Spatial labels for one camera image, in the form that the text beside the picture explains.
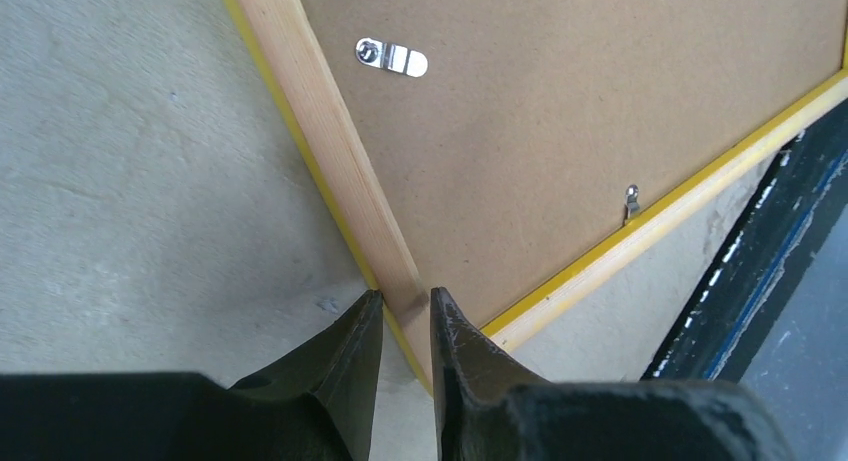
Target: screw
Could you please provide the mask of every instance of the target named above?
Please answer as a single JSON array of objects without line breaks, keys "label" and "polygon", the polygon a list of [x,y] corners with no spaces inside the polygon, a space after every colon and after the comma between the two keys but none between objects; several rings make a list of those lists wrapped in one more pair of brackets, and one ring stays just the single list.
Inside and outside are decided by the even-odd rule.
[{"label": "screw", "polygon": [[359,46],[357,46],[356,55],[359,56],[359,60],[363,63],[373,63],[377,60],[378,51],[379,49],[374,42],[362,40]]}]

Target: white paint chip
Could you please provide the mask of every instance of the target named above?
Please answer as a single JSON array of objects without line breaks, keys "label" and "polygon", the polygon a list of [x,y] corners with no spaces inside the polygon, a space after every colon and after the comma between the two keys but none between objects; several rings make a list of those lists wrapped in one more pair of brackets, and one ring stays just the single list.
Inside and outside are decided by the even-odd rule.
[{"label": "white paint chip", "polygon": [[771,183],[769,183],[769,185],[766,186],[766,189],[763,190],[763,194],[760,195],[760,200],[757,201],[757,204],[756,204],[756,206],[754,206],[754,209],[760,209],[763,206],[763,203],[768,198],[769,194],[771,194],[771,190],[774,188],[774,184],[776,182],[777,182],[777,178],[774,178],[774,179],[771,180]]},{"label": "white paint chip", "polygon": [[783,336],[781,336],[780,339],[777,341],[777,348],[779,348],[780,345],[782,345],[783,342],[786,341],[786,338],[788,338],[791,335],[792,335],[792,331],[787,331],[787,332],[783,333]]},{"label": "white paint chip", "polygon": [[745,231],[739,231],[739,234],[736,236],[736,240],[733,241],[733,244],[731,244],[729,248],[727,248],[727,253],[725,253],[723,258],[721,258],[722,263],[730,261],[730,258],[733,257],[733,253],[735,253],[736,248],[739,247],[739,242],[742,241],[743,234],[745,234]]},{"label": "white paint chip", "polygon": [[659,378],[660,374],[662,374],[662,370],[665,369],[665,365],[668,364],[668,358],[662,360],[659,366],[657,366],[656,371],[654,371],[654,377]]},{"label": "white paint chip", "polygon": [[324,299],[315,304],[328,313],[339,314],[339,305],[334,298]]},{"label": "white paint chip", "polygon": [[710,286],[714,286],[716,281],[718,281],[718,278],[721,276],[721,270],[722,268],[718,268],[715,270],[715,272],[713,273],[713,277],[710,279]]}]

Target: wooden frame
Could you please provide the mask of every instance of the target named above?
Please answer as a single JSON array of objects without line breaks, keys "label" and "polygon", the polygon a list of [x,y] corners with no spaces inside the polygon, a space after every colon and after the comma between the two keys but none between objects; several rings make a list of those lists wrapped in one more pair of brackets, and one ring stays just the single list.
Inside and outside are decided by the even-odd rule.
[{"label": "wooden frame", "polygon": [[[224,0],[367,283],[429,385],[426,293],[300,0]],[[843,69],[482,328],[514,349],[848,98]],[[290,105],[286,101],[295,100]],[[409,313],[395,319],[391,313]]]}]

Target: yellow frame edge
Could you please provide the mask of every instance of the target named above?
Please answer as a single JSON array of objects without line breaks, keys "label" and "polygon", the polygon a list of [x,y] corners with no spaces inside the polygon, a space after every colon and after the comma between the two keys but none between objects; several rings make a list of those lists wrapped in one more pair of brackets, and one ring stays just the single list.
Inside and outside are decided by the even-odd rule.
[{"label": "yellow frame edge", "polygon": [[[312,175],[316,186],[318,186],[318,192],[321,193],[321,197],[324,198],[324,203],[330,210],[330,215],[333,216],[333,220],[338,225],[339,231],[341,231],[342,237],[347,243],[347,246],[350,249],[351,254],[353,255],[354,261],[356,261],[356,265],[359,266],[359,270],[362,272],[362,276],[365,278],[365,283],[368,285],[369,288],[377,289],[377,280],[374,277],[374,273],[371,272],[371,268],[366,263],[365,256],[359,249],[359,244],[353,237],[353,233],[350,231],[350,227],[347,225],[347,221],[345,221],[344,217],[342,216],[341,210],[339,209],[339,206],[336,203],[336,199],[335,197],[333,197],[333,193],[330,191],[330,187],[324,180],[324,175],[321,174],[321,170],[318,168],[318,163],[315,161],[315,157],[312,155],[312,151],[309,149],[309,144],[307,144],[306,142],[306,137],[303,135],[303,130],[300,129],[300,124],[298,124],[297,118],[295,118],[294,112],[291,109],[291,105],[289,105],[289,102],[286,99],[282,88],[280,88],[280,86],[274,79],[274,75],[271,72],[271,66],[268,64],[268,61],[265,59],[265,56],[262,55],[262,50],[259,48],[259,41],[257,41],[256,36],[253,34],[253,30],[250,27],[250,23],[247,21],[247,17],[245,17],[244,13],[242,12],[238,0],[223,1],[224,5],[227,7],[227,11],[229,11],[230,13],[230,17],[233,20],[233,24],[235,24],[235,27],[241,35],[245,46],[247,46],[247,50],[250,53],[250,56],[253,58],[253,62],[256,64],[256,68],[259,70],[259,75],[262,76],[262,81],[265,82],[265,85],[268,87],[268,91],[271,92],[271,97],[273,98],[274,103],[277,105],[277,109],[280,111],[280,114],[283,117],[283,121],[286,123],[286,126],[291,132],[292,139],[294,140],[295,145],[297,145],[297,149],[298,151],[300,151],[300,155],[303,157],[303,161],[306,163],[306,168],[309,169],[309,173]],[[392,334],[394,334],[395,338],[397,338],[398,344],[400,345],[400,349],[401,351],[403,351],[404,356],[406,356],[406,359],[409,362],[412,371],[415,373],[415,376],[418,378],[424,388],[427,389],[432,395],[432,388],[430,387],[429,381],[427,381],[427,377],[424,375],[424,371],[421,369],[421,365],[418,363],[418,360],[415,358],[415,355],[413,355],[412,348],[409,346],[409,342],[403,335],[403,331],[401,330],[400,325],[398,324],[394,315],[391,313],[391,311],[389,311],[385,304],[383,305],[383,316],[385,317],[386,324],[389,325],[389,329],[391,329]]]}]

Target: concrete floor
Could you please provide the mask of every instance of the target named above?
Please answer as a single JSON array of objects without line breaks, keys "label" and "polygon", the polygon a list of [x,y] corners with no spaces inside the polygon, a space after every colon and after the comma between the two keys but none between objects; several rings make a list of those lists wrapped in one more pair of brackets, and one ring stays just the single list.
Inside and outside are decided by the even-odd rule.
[{"label": "concrete floor", "polygon": [[[516,357],[638,378],[758,174]],[[228,385],[363,289],[220,0],[0,0],[0,372]],[[432,401],[388,330],[378,389],[372,459],[435,459]]]}]

